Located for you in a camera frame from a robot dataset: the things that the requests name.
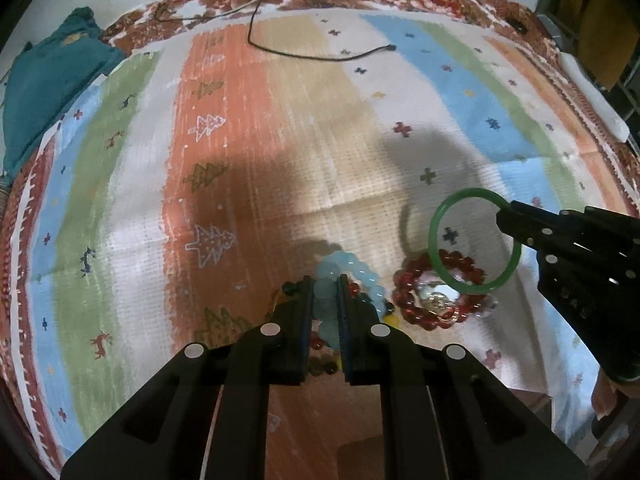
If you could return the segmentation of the green jade bangle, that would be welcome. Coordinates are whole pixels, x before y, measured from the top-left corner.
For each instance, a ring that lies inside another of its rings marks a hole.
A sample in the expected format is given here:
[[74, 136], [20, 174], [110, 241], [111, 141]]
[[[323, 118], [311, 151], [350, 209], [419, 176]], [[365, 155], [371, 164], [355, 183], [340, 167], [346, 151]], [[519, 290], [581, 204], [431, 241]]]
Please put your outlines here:
[[[475, 283], [470, 278], [464, 278], [462, 281], [455, 278], [449, 271], [449, 263], [444, 263], [444, 259], [439, 255], [439, 240], [445, 240], [446, 232], [440, 228], [440, 222], [447, 217], [448, 211], [458, 203], [464, 200], [484, 200], [484, 202], [493, 204], [498, 210], [503, 210], [508, 206], [506, 200], [499, 194], [485, 190], [484, 188], [464, 188], [463, 190], [454, 192], [443, 200], [436, 208], [432, 215], [430, 226], [428, 227], [428, 246], [427, 251], [431, 258], [434, 272], [449, 287], [456, 290], [460, 295], [487, 295], [490, 292], [501, 288], [510, 280], [510, 277], [518, 267], [522, 254], [522, 244], [519, 242], [511, 243], [511, 255], [506, 262], [506, 267], [492, 281], [484, 283]], [[489, 242], [493, 240], [498, 245], [503, 244], [502, 236], [499, 234], [491, 234], [490, 221], [485, 219], [480, 221], [480, 215], [475, 212], [466, 214], [463, 219], [466, 227], [465, 231], [465, 247], [474, 250], [475, 255], [479, 256], [482, 249], [488, 250]]]

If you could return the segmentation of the mustard brown hanging garment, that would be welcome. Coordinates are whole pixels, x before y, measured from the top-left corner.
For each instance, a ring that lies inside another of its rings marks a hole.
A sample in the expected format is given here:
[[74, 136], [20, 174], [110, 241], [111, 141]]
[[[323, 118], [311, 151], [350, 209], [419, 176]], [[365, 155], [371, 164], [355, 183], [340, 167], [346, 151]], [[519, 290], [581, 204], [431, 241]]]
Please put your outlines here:
[[575, 33], [582, 66], [612, 89], [639, 42], [639, 0], [560, 0], [556, 16]]

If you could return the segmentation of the teal pillow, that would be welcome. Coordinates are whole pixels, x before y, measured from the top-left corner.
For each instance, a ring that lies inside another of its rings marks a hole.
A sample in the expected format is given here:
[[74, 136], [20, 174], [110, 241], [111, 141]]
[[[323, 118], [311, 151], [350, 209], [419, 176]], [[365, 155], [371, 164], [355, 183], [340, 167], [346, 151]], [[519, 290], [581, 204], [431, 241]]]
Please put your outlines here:
[[49, 128], [70, 110], [93, 81], [125, 58], [101, 40], [93, 10], [66, 16], [52, 34], [17, 56], [9, 72], [2, 129], [6, 180], [13, 181]]

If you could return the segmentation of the white power strip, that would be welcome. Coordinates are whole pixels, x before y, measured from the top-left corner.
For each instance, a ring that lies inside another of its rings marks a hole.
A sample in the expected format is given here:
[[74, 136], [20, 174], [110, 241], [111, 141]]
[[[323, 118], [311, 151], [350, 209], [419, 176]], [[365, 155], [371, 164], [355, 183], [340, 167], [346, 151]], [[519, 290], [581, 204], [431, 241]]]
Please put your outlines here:
[[589, 102], [602, 122], [608, 127], [610, 133], [617, 141], [625, 143], [630, 136], [630, 130], [623, 118], [617, 114], [611, 104], [602, 96], [602, 93], [588, 79], [585, 72], [580, 67], [577, 58], [573, 55], [560, 52], [558, 54], [559, 64], [567, 74], [570, 81], [582, 92], [582, 95]]

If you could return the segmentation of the striped colourful blanket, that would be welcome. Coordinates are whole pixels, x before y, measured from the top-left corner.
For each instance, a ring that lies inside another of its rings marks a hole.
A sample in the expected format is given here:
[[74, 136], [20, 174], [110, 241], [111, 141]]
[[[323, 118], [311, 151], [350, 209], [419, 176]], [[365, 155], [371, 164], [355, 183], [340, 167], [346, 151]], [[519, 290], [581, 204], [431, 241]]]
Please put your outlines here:
[[487, 188], [634, 216], [639, 169], [551, 58], [434, 14], [262, 12], [154, 41], [43, 136], [3, 222], [1, 377], [66, 460], [185, 344], [231, 344], [331, 254], [377, 300]]

